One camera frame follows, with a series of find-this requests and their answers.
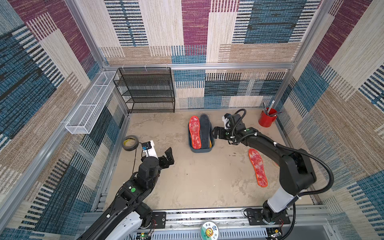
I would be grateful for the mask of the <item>dark grey felt insole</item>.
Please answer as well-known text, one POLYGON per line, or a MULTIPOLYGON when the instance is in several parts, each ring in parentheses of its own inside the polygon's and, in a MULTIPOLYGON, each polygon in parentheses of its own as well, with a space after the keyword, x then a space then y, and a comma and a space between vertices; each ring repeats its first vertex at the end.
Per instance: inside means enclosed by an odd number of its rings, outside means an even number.
POLYGON ((211 122, 206 114, 200 116, 201 149, 211 148, 211 122))

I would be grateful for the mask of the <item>red patterned insole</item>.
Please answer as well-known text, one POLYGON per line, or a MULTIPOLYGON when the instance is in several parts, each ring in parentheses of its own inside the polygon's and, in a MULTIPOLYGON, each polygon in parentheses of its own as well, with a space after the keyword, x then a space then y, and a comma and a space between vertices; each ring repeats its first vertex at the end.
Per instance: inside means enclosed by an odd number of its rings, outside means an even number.
POLYGON ((197 116, 192 116, 189 121, 189 132, 193 149, 200 149, 202 147, 200 130, 200 119, 197 116))
POLYGON ((254 168, 258 185, 262 188, 266 188, 268 186, 268 179, 265 174, 264 162, 261 155, 257 150, 249 149, 249 159, 254 168))

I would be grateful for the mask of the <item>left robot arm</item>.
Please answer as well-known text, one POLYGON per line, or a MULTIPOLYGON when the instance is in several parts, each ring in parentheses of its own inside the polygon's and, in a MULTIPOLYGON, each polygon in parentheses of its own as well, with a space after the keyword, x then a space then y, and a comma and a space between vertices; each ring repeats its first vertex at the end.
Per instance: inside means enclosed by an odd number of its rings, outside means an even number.
POLYGON ((147 154, 139 170, 122 185, 110 206, 79 239, 122 240, 140 228, 152 227, 153 210, 144 200, 154 190, 161 170, 174 163, 172 148, 168 148, 161 157, 147 154))

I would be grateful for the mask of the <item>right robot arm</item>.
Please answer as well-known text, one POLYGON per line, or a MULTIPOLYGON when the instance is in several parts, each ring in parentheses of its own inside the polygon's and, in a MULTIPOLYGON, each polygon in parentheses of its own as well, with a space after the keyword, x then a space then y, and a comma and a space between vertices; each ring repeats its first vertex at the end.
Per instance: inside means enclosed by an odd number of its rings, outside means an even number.
POLYGON ((260 213, 266 224, 274 224, 287 214, 287 208, 300 197, 299 194, 317 180, 312 162, 307 152, 288 150, 255 128, 247 128, 243 123, 245 115, 240 109, 235 114, 225 114, 223 127, 215 127, 212 131, 215 139, 227 140, 230 145, 243 144, 260 151, 279 166, 280 187, 275 194, 263 204, 260 213))

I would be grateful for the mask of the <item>teal plastic storage box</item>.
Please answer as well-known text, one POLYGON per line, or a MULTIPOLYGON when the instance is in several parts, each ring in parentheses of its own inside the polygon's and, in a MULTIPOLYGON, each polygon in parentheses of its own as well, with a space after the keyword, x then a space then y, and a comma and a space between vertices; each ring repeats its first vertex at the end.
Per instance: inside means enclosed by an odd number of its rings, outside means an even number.
POLYGON ((193 144, 192 144, 192 137, 191 137, 191 133, 190 133, 190 130, 189 130, 189 126, 188 126, 188 140, 189 140, 189 147, 191 149, 191 151, 195 154, 204 154, 204 153, 209 153, 213 147, 215 146, 215 139, 214 139, 214 136, 212 134, 212 131, 214 130, 213 128, 213 125, 211 123, 211 121, 209 121, 209 125, 210 125, 210 133, 209 133, 209 137, 210 137, 210 143, 211 143, 211 147, 209 148, 206 148, 206 149, 194 149, 193 148, 193 144))

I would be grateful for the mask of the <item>red pen cup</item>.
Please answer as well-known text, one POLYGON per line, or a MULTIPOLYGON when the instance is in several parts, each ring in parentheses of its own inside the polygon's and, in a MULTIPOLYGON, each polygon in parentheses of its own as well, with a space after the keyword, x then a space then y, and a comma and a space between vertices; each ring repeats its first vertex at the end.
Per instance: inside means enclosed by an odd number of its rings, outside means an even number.
POLYGON ((266 104, 263 103, 263 110, 262 110, 261 116, 259 118, 259 124, 262 127, 265 127, 265 128, 270 127, 272 125, 272 123, 277 119, 278 114, 280 112, 278 112, 277 110, 272 108, 274 103, 275 103, 275 100, 272 100, 272 102, 268 108, 267 108, 266 104))

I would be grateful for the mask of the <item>roll of tape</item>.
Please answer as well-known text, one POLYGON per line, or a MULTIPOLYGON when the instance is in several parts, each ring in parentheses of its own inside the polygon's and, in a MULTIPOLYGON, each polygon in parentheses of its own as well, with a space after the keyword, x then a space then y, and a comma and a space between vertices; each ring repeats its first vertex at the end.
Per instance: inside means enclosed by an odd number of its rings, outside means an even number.
POLYGON ((125 151, 134 151, 139 146, 139 139, 134 135, 126 136, 122 142, 122 147, 125 151))

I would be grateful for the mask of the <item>round green sticker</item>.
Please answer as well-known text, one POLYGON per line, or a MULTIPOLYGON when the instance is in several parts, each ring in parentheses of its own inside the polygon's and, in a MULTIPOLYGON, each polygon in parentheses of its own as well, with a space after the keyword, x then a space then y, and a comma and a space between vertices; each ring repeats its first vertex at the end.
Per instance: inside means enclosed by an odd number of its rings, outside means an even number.
POLYGON ((202 240, 218 240, 219 235, 219 228, 214 222, 207 221, 202 224, 200 228, 200 236, 202 240))

